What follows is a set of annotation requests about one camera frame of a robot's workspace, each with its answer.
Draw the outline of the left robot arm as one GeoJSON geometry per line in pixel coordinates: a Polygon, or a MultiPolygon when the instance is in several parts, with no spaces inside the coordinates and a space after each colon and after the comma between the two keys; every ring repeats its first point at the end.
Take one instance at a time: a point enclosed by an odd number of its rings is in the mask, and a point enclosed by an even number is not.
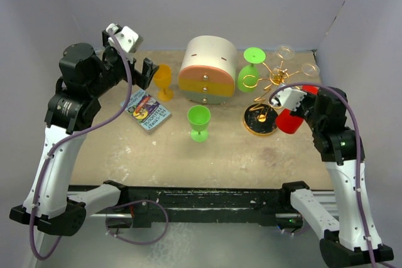
{"type": "Polygon", "coordinates": [[[99,98],[121,81],[149,87],[158,70],[144,59],[136,70],[134,54],[142,37],[128,26],[110,24],[102,32],[104,51],[98,56],[88,43],[70,45],[59,62],[61,77],[48,102],[45,141],[34,183],[25,201],[10,210],[11,220],[48,235],[72,236],[84,220],[103,209],[122,213],[129,206],[127,188],[115,181],[68,196],[72,171],[94,117],[99,98]]]}

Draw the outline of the green goblet front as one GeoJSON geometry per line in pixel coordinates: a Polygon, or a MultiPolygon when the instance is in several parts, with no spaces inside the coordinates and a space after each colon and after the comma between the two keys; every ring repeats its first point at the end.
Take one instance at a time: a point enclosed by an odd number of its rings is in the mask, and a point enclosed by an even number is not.
{"type": "Polygon", "coordinates": [[[266,59],[265,52],[257,47],[247,48],[243,57],[247,65],[241,69],[237,76],[237,87],[241,92],[252,92],[259,80],[259,70],[257,65],[263,63],[266,59]]]}

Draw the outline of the gold wine glass rack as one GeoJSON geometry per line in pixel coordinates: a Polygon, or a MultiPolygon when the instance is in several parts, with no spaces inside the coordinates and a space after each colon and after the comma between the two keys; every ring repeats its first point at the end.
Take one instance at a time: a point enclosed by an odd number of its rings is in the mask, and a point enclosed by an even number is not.
{"type": "Polygon", "coordinates": [[[301,69],[289,73],[288,69],[283,66],[285,61],[287,60],[280,59],[280,65],[274,68],[270,68],[265,61],[257,65],[259,70],[258,84],[263,81],[267,81],[268,84],[263,89],[263,94],[253,100],[253,104],[245,110],[243,115],[244,127],[254,135],[268,136],[277,130],[276,118],[279,109],[268,104],[268,94],[274,88],[278,88],[279,85],[285,84],[290,77],[302,73],[301,69]]]}

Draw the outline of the clear ribbed flute glass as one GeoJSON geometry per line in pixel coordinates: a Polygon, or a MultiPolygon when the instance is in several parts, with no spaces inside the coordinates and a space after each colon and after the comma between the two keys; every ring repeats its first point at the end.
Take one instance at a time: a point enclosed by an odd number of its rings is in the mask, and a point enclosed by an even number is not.
{"type": "Polygon", "coordinates": [[[320,75],[320,69],[316,64],[304,63],[301,67],[303,74],[308,77],[317,77],[320,75]]]}

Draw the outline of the red plastic goblet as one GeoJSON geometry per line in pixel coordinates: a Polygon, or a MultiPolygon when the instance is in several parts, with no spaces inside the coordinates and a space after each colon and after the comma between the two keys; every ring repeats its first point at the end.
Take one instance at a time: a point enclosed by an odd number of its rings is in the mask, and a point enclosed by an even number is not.
{"type": "MultiPolygon", "coordinates": [[[[300,90],[303,90],[304,92],[308,93],[313,93],[317,94],[318,93],[318,87],[312,85],[311,83],[305,83],[304,85],[301,86],[301,88],[297,87],[298,85],[292,85],[289,87],[297,88],[300,90]]],[[[282,112],[278,115],[276,118],[276,125],[279,130],[281,130],[284,133],[287,134],[294,134],[301,124],[303,123],[303,119],[300,117],[292,117],[290,115],[291,111],[288,109],[283,109],[282,112]]]]}

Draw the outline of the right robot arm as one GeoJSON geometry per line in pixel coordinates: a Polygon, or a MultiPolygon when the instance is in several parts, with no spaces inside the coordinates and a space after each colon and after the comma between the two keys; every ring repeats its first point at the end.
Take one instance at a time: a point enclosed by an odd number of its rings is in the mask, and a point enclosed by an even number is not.
{"type": "Polygon", "coordinates": [[[284,108],[276,124],[286,133],[294,133],[298,121],[308,124],[334,187],[337,216],[333,217],[303,184],[283,185],[286,193],[279,198],[280,207],[301,213],[320,240],[327,267],[385,264],[394,259],[394,253],[383,244],[372,219],[359,128],[345,124],[348,117],[355,116],[342,90],[323,85],[317,85],[316,90],[312,93],[282,86],[274,96],[274,102],[284,108]]]}

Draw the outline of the clear round wine glass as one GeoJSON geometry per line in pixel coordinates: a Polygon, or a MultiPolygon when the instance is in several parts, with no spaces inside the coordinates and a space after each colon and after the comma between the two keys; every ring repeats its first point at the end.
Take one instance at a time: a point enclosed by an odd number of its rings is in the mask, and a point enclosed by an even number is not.
{"type": "Polygon", "coordinates": [[[291,60],[295,56],[294,49],[288,45],[277,46],[275,53],[281,60],[291,60]]]}

